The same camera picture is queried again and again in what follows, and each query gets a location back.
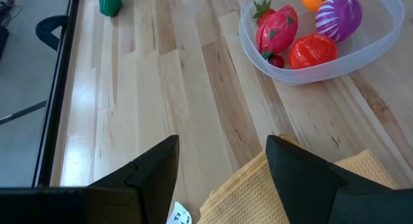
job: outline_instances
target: red toy tomato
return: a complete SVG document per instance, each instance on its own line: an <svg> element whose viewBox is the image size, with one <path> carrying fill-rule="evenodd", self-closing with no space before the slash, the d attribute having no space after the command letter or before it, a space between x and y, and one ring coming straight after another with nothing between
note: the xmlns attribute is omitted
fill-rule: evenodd
<svg viewBox="0 0 413 224"><path fill-rule="evenodd" d="M258 52L268 59L271 55L287 49L294 40L298 29L297 13L286 5L265 19L256 34Z"/></svg>
<svg viewBox="0 0 413 224"><path fill-rule="evenodd" d="M310 34L297 39L288 58L291 69L315 66L337 59L337 46L324 34Z"/></svg>

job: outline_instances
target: green toy pepper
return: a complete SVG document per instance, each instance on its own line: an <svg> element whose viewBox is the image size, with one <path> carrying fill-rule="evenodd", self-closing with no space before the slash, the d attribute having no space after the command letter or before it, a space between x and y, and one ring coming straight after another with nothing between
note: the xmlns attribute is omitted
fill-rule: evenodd
<svg viewBox="0 0 413 224"><path fill-rule="evenodd" d="M122 8L122 0L99 0L99 6L103 15L113 17Z"/></svg>

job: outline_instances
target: red toy fruit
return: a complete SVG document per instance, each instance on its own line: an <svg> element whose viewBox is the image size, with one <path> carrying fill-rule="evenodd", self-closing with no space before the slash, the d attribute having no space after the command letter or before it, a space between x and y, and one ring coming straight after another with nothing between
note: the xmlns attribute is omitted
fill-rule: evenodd
<svg viewBox="0 0 413 224"><path fill-rule="evenodd" d="M258 52L268 59L287 49L294 40L298 29L297 13L293 7L286 5L265 19L258 28L256 43Z"/></svg>
<svg viewBox="0 0 413 224"><path fill-rule="evenodd" d="M337 46L324 34L310 34L297 39L288 58L291 69L315 66L337 59Z"/></svg>
<svg viewBox="0 0 413 224"><path fill-rule="evenodd" d="M262 24L264 24L265 19L269 17L271 14L275 13L271 7L271 1L267 3L267 0L264 0L263 3L257 4L254 1L254 5L256 6L257 12L254 14L254 18L257 19L257 26L260 27Z"/></svg>
<svg viewBox="0 0 413 224"><path fill-rule="evenodd" d="M272 56L269 57L268 62L272 66L276 66L278 68L284 68L284 66L285 66L284 59L281 56L272 55Z"/></svg>

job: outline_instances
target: waffle-textured cloth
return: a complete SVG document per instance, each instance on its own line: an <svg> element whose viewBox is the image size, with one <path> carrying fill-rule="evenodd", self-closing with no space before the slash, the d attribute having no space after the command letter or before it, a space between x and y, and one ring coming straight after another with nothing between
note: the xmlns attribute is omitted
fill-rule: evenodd
<svg viewBox="0 0 413 224"><path fill-rule="evenodd" d="M390 174L369 150L338 161L336 165L396 188ZM289 223L264 152L239 169L218 190L211 192L201 207L198 223Z"/></svg>

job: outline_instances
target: toy purple cabbage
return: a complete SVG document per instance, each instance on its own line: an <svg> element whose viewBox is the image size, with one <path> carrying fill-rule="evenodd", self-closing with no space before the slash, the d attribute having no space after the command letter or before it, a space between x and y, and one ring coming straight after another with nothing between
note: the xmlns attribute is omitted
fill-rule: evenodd
<svg viewBox="0 0 413 224"><path fill-rule="evenodd" d="M356 31L362 17L358 0L327 0L318 9L316 28L319 34L340 42Z"/></svg>

